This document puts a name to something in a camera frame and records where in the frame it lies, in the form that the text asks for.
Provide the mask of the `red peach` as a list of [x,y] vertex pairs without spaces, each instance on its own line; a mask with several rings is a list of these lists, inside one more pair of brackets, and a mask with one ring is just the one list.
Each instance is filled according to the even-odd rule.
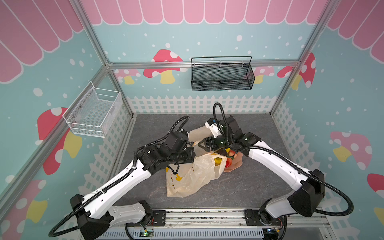
[[229,168],[232,165],[233,160],[231,158],[227,158],[225,168]]

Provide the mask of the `banana print plastic bag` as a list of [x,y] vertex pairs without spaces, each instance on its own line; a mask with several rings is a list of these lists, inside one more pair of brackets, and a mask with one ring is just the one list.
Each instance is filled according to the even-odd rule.
[[[200,127],[189,133],[189,141],[194,143],[196,154],[194,162],[181,164],[176,175],[169,168],[166,168],[167,197],[188,197],[221,176],[226,166],[227,155],[220,155],[212,151],[205,152],[198,147],[201,140],[211,136],[211,131],[206,127]],[[220,166],[215,166],[215,158],[223,159]]]

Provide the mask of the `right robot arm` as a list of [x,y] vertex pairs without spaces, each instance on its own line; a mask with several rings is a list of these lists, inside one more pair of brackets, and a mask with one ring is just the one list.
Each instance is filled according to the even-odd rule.
[[[279,198],[266,200],[259,208],[257,215],[260,222],[267,226],[274,219],[299,214],[310,218],[313,213],[331,217],[344,217],[354,210],[352,200],[341,190],[325,182],[324,174],[315,169],[313,171],[301,167],[282,154],[270,148],[260,137],[253,133],[243,133],[233,116],[226,117],[220,103],[214,103],[213,111],[220,109],[222,120],[217,115],[209,119],[205,126],[212,136],[199,142],[199,146],[207,152],[229,149],[234,154],[242,153],[278,175],[292,189],[289,194]],[[326,189],[342,197],[348,207],[341,212],[320,210],[319,204],[326,195]]]

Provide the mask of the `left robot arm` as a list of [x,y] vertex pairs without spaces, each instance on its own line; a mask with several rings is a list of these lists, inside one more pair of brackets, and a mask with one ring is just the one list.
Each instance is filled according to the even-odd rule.
[[85,240],[95,240],[118,219],[112,213],[113,205],[133,187],[169,165],[192,163],[195,157],[193,143],[185,130],[169,132],[151,145],[138,148],[133,161],[102,187],[70,199],[72,212],[49,232],[50,238],[80,230]]

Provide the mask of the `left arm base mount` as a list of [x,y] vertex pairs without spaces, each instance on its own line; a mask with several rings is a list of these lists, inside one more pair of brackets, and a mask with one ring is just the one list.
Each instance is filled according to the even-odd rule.
[[166,211],[152,211],[151,213],[146,213],[142,219],[140,225],[145,227],[164,227],[166,222]]

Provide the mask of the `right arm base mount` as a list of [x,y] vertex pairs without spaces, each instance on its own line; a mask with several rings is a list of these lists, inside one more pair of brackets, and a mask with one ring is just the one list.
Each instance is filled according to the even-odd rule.
[[278,226],[283,225],[280,218],[272,218],[267,212],[256,209],[246,209],[244,211],[247,226]]

